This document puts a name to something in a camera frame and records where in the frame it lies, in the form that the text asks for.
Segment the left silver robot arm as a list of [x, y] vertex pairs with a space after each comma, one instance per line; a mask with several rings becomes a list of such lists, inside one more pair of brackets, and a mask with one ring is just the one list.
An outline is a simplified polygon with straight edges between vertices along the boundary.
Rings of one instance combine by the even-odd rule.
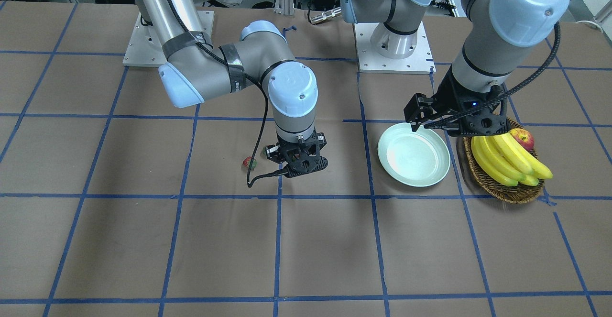
[[[378, 23], [377, 50], [386, 57], [409, 45], [432, 0], [340, 0], [348, 23]], [[472, 30], [437, 93], [415, 94], [404, 108], [413, 131], [442, 129], [450, 136], [509, 131], [505, 99], [530, 84], [552, 62], [559, 19], [571, 0], [461, 0]]]

